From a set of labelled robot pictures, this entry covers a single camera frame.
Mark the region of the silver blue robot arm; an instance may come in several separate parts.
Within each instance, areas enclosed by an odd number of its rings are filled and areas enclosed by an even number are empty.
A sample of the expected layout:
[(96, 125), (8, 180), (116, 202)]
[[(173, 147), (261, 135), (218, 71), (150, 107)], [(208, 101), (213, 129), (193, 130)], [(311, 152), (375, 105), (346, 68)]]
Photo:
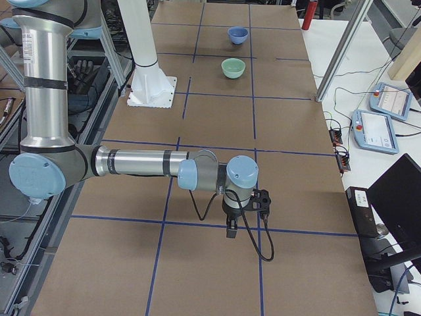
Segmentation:
[(259, 168), (240, 155), (220, 163), (208, 150), (151, 151), (77, 144), (68, 132), (67, 39), (74, 31), (102, 27), (99, 1), (13, 1), (22, 31), (27, 135), (9, 167), (24, 195), (47, 199), (94, 176), (175, 178), (182, 189), (222, 195), (227, 237), (248, 211), (262, 211)]

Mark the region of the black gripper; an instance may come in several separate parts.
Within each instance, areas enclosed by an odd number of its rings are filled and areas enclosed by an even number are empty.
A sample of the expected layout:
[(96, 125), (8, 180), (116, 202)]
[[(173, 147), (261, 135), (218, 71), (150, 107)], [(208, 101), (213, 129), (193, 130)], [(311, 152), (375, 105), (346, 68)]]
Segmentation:
[(226, 214), (226, 237), (235, 238), (237, 234), (238, 218), (241, 216), (241, 203), (224, 196), (222, 200), (222, 209)]

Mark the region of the black monitor arm base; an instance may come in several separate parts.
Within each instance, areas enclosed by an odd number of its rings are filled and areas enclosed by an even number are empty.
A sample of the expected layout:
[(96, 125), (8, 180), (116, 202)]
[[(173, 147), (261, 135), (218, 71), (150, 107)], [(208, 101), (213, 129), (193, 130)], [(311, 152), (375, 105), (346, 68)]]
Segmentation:
[(359, 238), (369, 281), (377, 293), (395, 290), (405, 262), (420, 259), (420, 246), (396, 252), (386, 238)]

